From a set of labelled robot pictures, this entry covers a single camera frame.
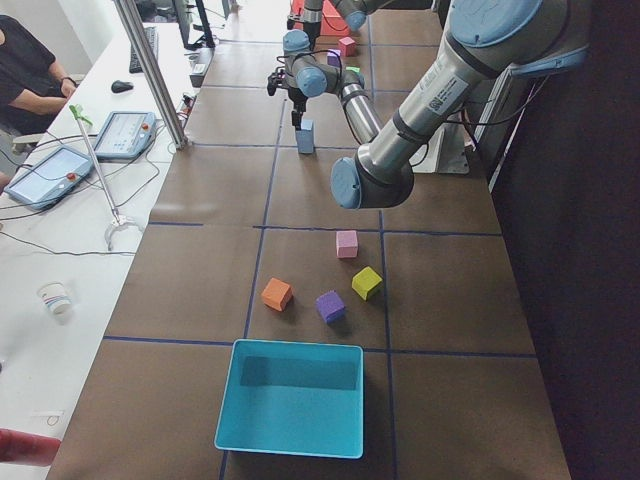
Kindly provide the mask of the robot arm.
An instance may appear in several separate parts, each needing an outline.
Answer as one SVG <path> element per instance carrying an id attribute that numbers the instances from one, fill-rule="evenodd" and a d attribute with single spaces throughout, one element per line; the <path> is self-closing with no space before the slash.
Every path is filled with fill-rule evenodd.
<path id="1" fill-rule="evenodd" d="M 287 91 L 292 123 L 301 126 L 308 99 L 324 93 L 340 100 L 359 147 L 331 170 L 331 192 L 345 209 L 389 208 L 410 195 L 411 157 L 463 105 L 482 81 L 509 71 L 539 77 L 580 65 L 589 45 L 589 1 L 453 1 L 438 56 L 393 117 L 382 123 L 361 76 L 317 61 L 312 51 L 323 4 L 307 1 L 292 21 L 303 24 L 283 38 L 282 67 L 267 91 Z"/>
<path id="2" fill-rule="evenodd" d="M 329 3 L 345 21 L 349 30 L 359 30 L 369 15 L 391 4 L 392 1 L 330 0 Z M 299 11 L 291 9 L 288 15 L 287 28 L 291 30 L 296 23 L 301 24 L 302 30 L 309 38 L 311 49 L 315 48 L 316 40 L 321 36 L 324 4 L 324 0 L 304 0 Z"/>

